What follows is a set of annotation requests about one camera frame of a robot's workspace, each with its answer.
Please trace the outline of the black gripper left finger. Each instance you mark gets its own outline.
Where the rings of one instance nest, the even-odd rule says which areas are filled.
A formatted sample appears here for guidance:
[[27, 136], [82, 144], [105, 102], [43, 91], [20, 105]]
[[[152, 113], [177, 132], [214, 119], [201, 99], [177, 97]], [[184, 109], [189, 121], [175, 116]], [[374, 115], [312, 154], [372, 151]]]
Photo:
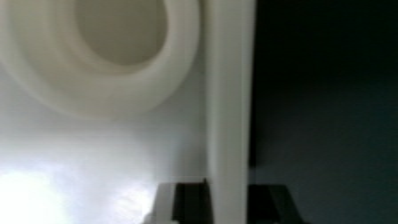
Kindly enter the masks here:
[[209, 180], [168, 182], [157, 187], [145, 224], [214, 224]]

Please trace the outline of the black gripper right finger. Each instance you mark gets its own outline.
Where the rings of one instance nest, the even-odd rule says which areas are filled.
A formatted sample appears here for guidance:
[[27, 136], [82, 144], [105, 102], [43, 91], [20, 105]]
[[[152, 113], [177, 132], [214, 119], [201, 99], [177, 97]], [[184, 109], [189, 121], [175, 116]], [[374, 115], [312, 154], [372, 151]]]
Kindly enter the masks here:
[[251, 185], [248, 202], [249, 224], [308, 224], [285, 185]]

